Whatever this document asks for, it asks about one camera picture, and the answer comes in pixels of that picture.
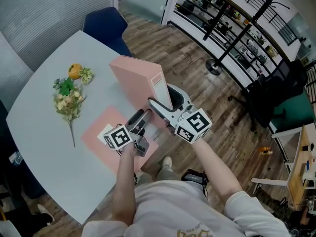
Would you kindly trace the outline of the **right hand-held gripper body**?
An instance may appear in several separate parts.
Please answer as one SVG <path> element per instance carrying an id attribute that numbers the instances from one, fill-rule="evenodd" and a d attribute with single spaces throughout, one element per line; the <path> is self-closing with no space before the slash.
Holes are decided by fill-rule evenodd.
<path id="1" fill-rule="evenodd" d="M 171 134 L 189 144 L 201 139 L 212 126 L 212 121 L 206 112 L 202 108 L 198 109 L 194 104 L 173 110 L 172 119 L 165 120 L 166 128 Z"/>

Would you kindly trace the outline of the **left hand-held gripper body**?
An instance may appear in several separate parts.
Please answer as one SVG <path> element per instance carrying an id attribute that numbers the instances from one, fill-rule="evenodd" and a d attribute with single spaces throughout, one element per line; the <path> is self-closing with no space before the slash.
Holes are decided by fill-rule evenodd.
<path id="1" fill-rule="evenodd" d="M 103 138 L 111 150 L 115 150 L 120 155 L 126 145 L 132 144 L 137 150 L 137 155 L 144 157 L 149 143 L 143 133 L 129 131 L 124 125 L 119 125 L 103 135 Z"/>

